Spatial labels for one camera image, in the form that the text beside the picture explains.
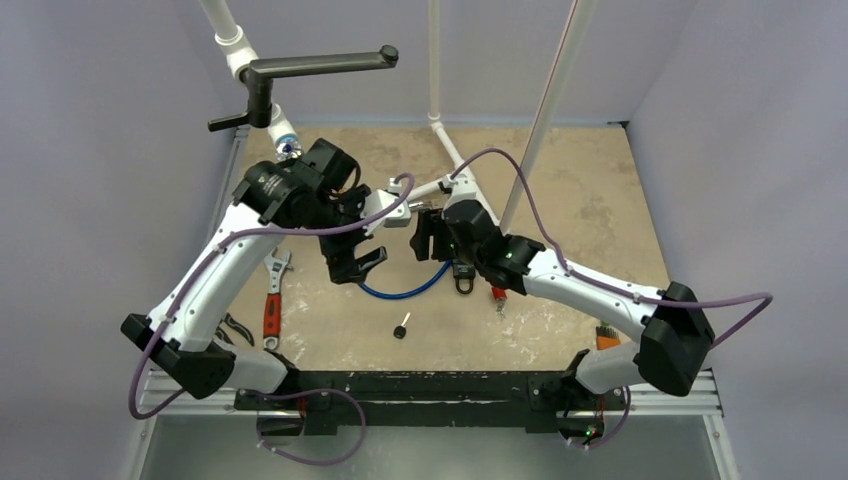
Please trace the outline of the blue cable lock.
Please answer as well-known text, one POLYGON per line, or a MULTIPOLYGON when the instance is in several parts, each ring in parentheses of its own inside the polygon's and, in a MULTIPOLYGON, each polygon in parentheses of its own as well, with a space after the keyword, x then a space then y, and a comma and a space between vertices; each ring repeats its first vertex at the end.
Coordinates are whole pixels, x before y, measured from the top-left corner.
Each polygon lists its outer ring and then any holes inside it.
POLYGON ((396 292, 396 293, 388 293, 376 290, 365 283, 361 283, 358 287, 365 292, 367 295, 372 296, 374 298, 380 300, 388 300, 388 301, 400 301, 413 298, 418 296, 430 288, 432 288, 451 268, 453 262, 446 261, 442 264, 439 270, 427 281, 425 281, 422 285, 415 287, 413 289, 404 291, 404 292, 396 292))

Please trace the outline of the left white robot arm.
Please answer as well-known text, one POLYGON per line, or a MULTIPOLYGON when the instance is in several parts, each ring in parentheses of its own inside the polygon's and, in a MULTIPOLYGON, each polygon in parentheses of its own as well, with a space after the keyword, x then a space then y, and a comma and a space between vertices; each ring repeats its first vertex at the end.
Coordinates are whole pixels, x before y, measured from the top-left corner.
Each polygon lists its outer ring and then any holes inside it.
POLYGON ((355 247, 391 214, 406 215, 408 188, 344 190, 357 161, 319 139, 297 159, 261 161, 237 185, 207 246, 168 296, 147 314, 131 313, 121 332, 180 389, 204 399, 223 387, 259 391, 272 408, 297 399, 298 382, 278 354, 220 345, 215 339, 230 305, 265 258, 290 236, 316 236, 335 284, 359 283, 386 258, 379 247, 355 247))

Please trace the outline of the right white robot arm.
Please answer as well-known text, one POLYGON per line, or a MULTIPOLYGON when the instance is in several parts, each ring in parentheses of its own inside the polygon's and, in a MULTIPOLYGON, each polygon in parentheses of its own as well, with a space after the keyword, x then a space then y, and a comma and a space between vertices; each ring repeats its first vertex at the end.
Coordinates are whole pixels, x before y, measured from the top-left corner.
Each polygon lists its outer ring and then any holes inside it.
POLYGON ((503 233, 476 200, 420 212, 410 246, 419 261, 471 265, 496 288, 555 301, 629 337, 626 344, 572 361, 561 392, 576 407, 641 383, 685 397, 714 344, 715 333, 689 287, 631 284, 560 260, 552 247, 503 233))

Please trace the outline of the black head key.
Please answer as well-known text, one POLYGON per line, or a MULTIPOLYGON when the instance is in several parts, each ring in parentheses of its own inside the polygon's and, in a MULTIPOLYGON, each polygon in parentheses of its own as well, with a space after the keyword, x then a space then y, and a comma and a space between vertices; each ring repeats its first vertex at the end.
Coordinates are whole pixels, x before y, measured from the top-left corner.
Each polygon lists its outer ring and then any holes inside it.
POLYGON ((404 339, 407 335, 407 323, 411 317, 411 313, 407 312, 402 321, 394 328, 393 336, 396 339, 404 339))

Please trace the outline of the black padlock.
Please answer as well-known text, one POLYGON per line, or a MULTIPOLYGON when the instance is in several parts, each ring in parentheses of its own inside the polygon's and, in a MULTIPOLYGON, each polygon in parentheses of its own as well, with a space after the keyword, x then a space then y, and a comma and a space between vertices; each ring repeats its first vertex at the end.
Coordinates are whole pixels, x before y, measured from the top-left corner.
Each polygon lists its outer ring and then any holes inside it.
POLYGON ((455 262, 452 265, 455 290, 461 295, 469 295, 474 289, 476 269, 473 265, 455 262))

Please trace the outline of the blue valve fitting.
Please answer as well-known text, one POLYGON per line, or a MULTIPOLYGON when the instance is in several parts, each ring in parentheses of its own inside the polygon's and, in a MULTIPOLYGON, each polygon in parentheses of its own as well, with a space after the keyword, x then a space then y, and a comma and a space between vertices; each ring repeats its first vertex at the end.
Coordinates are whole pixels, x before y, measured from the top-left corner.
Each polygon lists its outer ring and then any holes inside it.
POLYGON ((275 152, 278 162, 299 158, 302 146, 296 135, 286 135, 275 141, 275 152))

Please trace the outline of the black pliers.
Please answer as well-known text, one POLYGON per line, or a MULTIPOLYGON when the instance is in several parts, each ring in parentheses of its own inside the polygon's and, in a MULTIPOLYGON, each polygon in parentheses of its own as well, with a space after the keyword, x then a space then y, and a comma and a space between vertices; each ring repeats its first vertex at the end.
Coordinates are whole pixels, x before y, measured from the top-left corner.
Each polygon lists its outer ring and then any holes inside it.
POLYGON ((233 345, 234 342, 228 330, 240 335, 249 346, 255 345, 255 338, 252 332, 241 322, 237 321, 229 312, 225 313, 215 329, 214 336, 225 343, 233 345))

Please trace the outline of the orange black tool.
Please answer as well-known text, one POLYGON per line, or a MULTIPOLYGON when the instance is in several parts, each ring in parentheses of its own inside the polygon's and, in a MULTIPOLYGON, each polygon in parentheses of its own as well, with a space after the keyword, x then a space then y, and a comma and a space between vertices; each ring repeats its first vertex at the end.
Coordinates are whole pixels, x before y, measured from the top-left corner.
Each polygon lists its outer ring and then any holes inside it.
POLYGON ((595 328, 596 349, 603 351, 622 344, 619 333, 610 325, 601 323, 595 328))

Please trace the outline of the red handled adjustable wrench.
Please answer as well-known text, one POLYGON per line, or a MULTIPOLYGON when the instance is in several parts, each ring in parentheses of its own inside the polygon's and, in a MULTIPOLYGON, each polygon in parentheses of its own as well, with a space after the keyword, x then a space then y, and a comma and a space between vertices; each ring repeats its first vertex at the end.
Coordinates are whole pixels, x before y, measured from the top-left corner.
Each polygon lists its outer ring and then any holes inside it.
POLYGON ((263 312, 263 348, 275 351, 279 346, 282 322, 282 278, 291 268, 291 252, 285 250, 278 255, 277 249, 274 249, 265 257, 264 265, 269 284, 263 312))

